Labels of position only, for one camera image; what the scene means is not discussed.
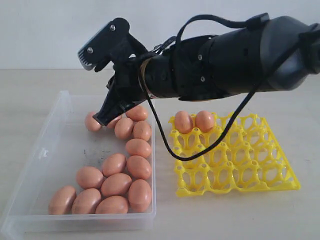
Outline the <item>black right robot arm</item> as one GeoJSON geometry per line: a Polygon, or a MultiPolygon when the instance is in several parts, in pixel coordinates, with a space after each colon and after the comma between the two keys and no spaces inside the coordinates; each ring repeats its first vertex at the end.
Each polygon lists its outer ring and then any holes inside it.
{"type": "Polygon", "coordinates": [[[248,93],[290,91],[320,72],[320,25],[289,17],[249,19],[222,35],[181,40],[148,51],[123,18],[96,37],[99,56],[114,64],[108,94],[94,118],[101,125],[147,98],[206,101],[248,93]]]}

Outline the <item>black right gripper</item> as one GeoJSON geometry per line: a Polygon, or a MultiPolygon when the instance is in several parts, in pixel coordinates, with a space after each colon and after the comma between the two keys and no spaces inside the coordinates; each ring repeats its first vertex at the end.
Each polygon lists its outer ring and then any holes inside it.
{"type": "Polygon", "coordinates": [[[101,109],[93,115],[98,123],[107,126],[118,116],[146,101],[140,75],[141,65],[148,58],[148,53],[111,58],[114,74],[107,83],[108,93],[101,109]]]}

